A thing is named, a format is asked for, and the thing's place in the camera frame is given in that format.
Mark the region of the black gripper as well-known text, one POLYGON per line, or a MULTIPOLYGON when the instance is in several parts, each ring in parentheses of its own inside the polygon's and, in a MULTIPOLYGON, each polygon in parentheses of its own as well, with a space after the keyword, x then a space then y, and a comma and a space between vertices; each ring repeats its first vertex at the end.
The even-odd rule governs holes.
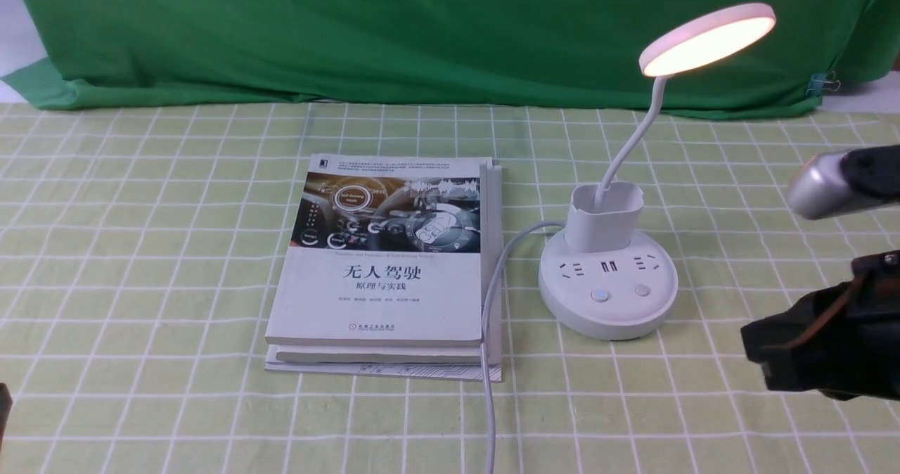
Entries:
POLYGON ((849 281, 740 328, 768 390, 898 400, 898 252, 856 258, 851 271, 849 281))

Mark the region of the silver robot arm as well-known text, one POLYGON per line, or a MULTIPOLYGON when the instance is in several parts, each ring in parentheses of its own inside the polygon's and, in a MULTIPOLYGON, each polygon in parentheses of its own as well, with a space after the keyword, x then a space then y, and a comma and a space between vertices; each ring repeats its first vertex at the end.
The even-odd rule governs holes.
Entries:
MULTIPOLYGON (((897 145, 814 155, 787 193, 788 207, 806 220, 893 207, 898 199, 897 145)), ((898 250, 853 259, 848 281, 745 324, 740 339, 770 391, 898 400, 898 250)))

